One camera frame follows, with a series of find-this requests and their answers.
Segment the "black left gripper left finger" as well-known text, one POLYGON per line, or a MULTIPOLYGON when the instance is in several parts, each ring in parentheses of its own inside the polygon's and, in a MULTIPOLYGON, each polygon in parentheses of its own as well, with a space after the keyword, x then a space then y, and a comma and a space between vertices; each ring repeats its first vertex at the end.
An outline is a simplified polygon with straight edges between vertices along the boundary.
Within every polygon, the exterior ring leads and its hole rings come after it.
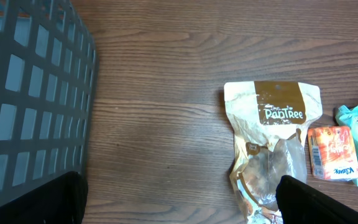
POLYGON ((87 196, 87 180, 70 171, 1 206, 0 224, 81 224, 87 196))

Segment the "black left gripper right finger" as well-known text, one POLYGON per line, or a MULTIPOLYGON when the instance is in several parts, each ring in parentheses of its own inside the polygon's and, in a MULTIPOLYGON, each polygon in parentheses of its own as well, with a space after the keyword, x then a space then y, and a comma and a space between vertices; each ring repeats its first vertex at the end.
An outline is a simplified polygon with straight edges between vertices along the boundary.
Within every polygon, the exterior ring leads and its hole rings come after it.
POLYGON ((284 223, 358 224, 358 212, 290 176, 282 176, 276 201, 284 223))

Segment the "orange snack packet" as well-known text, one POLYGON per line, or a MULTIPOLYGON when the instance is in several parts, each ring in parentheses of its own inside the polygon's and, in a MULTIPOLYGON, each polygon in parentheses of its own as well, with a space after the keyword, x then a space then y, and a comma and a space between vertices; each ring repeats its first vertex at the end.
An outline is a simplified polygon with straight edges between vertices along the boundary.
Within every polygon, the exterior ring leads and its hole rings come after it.
POLYGON ((311 128, 308 145, 314 177, 323 180, 358 179, 358 160, 347 126, 311 128))

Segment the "beige granola bag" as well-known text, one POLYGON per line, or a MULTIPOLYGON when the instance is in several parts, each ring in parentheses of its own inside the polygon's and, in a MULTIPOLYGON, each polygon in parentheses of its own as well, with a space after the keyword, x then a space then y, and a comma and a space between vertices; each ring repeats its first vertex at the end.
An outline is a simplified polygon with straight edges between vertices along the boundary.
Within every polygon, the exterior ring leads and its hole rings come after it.
POLYGON ((320 89, 302 82, 227 82, 224 102, 234 130, 229 178, 245 221, 282 223, 276 188, 284 175, 307 180, 305 141, 323 113, 320 89))

